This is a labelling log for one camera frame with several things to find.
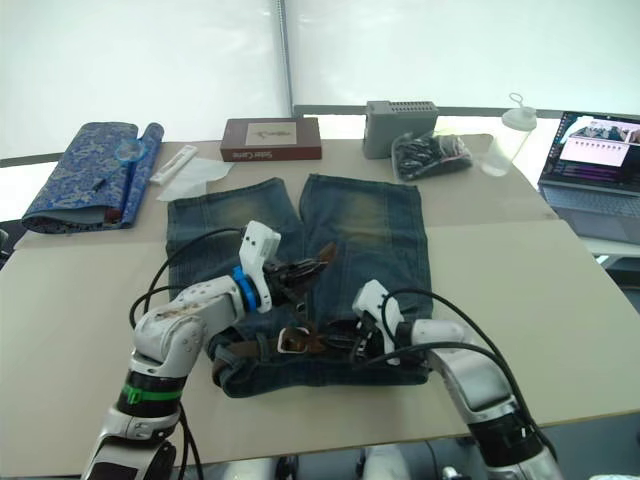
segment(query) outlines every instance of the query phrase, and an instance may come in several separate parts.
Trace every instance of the white wall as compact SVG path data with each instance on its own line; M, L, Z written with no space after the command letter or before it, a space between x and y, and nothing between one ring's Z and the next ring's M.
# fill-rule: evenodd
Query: white wall
M288 111L272 0L0 0L0 22L0 158L89 121L188 141Z
M638 0L291 0L294 102L640 114Z

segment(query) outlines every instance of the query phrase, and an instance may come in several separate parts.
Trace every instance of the jeans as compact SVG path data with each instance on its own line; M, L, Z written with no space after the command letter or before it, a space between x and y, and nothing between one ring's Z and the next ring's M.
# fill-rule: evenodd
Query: jeans
M242 227L249 220L282 235L276 256L285 263L315 256L334 242L336 258L320 274L306 302L306 320L320 333L355 326L353 300L371 279L389 291L430 288L427 238L415 187L310 175L298 218L284 182L273 178L248 188L176 200L168 209L168 255L202 233ZM170 266L170 284L186 286L228 275L240 264L239 244L237 235L231 234L194 245ZM401 306L410 309L403 310L406 319L431 315L428 300ZM293 385L415 385L427 380L426 369L416 363L380 363L355 370L346 355L265 354L240 359L224 348L237 341L273 339L282 328L298 325L291 311L280 307L266 314L251 313L216 335L206 350L212 360L218 355L231 364L219 377L224 391L245 397Z

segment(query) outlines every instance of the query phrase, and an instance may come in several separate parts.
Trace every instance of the belt buckle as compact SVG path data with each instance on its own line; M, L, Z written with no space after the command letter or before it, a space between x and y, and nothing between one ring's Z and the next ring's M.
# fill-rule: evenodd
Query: belt buckle
M288 328L283 328L282 330L280 330L280 334L278 335L278 346L276 347L279 353L294 353L294 354L302 354L302 353L307 353L307 351L309 350L309 346L308 345L304 345L304 350L294 350L291 347L294 346L292 345L293 343L293 339L292 338L287 338L287 333L291 332L291 330L298 330L300 332L303 332L305 335L309 335L309 330L304 328L304 327L288 327Z

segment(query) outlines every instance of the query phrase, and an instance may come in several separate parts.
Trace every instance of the laptop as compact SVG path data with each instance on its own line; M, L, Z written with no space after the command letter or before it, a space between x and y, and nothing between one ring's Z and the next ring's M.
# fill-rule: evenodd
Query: laptop
M640 244L640 120L565 112L538 188L578 235Z

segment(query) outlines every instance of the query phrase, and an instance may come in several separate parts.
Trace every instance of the clear plastic bottle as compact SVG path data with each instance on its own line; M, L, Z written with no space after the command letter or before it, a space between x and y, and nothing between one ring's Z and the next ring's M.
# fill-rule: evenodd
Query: clear plastic bottle
M529 134L536 128L536 109L522 105L522 95L509 94L518 108L502 115L502 125L494 132L493 142L481 162L482 170L494 177L505 175Z

